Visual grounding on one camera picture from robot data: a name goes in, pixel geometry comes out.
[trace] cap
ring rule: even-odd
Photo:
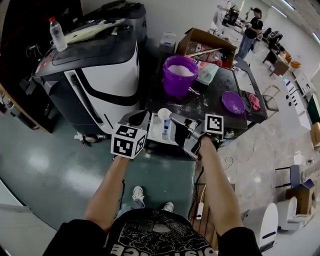
[[[254,8],[253,11],[258,14],[262,14],[262,11],[259,8]]]

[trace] purple bucket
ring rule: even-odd
[[[189,69],[193,76],[181,76],[172,73],[169,67],[172,65],[184,66]],[[167,94],[176,97],[183,97],[188,93],[189,87],[193,85],[198,77],[198,66],[191,59],[184,56],[171,56],[163,65],[164,90]]]

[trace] man in black shirt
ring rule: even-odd
[[[262,32],[264,26],[262,18],[262,12],[259,8],[253,9],[254,18],[250,21],[251,27],[247,28],[242,38],[239,52],[235,56],[235,60],[244,60],[247,56],[251,45],[255,42],[258,34]]]
[[[254,232],[243,226],[236,194],[214,145],[206,136],[200,144],[206,195],[220,236],[219,254],[261,256]],[[144,208],[140,187],[134,190],[136,207],[119,213],[114,220],[128,162],[120,156],[114,159],[88,203],[84,220],[63,223],[44,255],[215,256],[211,245],[190,222],[171,212],[172,204],[163,210]]]

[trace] workbench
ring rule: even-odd
[[[267,112],[259,88],[245,61],[238,65],[241,69],[249,69],[250,79],[254,80],[252,84],[254,84],[254,89],[258,92],[258,98],[260,98],[261,110],[255,112],[255,110],[252,109],[250,113],[245,111],[244,114],[233,114],[225,108],[221,100],[222,94],[226,91],[242,95],[236,75],[232,69],[221,66],[209,86],[196,81],[192,86],[193,91],[189,91],[187,95],[182,98],[174,97],[165,92],[163,81],[163,65],[165,60],[170,56],[172,56],[172,54],[166,53],[159,59],[153,83],[150,85],[150,93],[146,101],[146,109],[149,111],[157,113],[160,109],[167,108],[171,112],[186,118],[202,121],[205,120],[206,114],[223,116],[224,132],[232,130],[234,132],[232,140],[248,130],[247,121],[252,122],[252,126],[256,123],[262,123],[267,119]]]
[[[262,63],[265,63],[266,61],[272,63],[274,67],[270,77],[273,74],[276,74],[277,76],[283,76],[289,70],[289,64],[286,62],[286,60],[282,60],[274,49],[269,51]]]

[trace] foot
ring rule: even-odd
[[[142,189],[142,187],[136,186],[133,189],[132,198],[133,198],[133,200],[139,199],[143,203],[143,205],[145,205],[145,203],[144,203],[144,198],[145,198],[144,197],[144,190]]]
[[[174,204],[172,202],[167,202],[161,210],[172,213],[174,211]]]

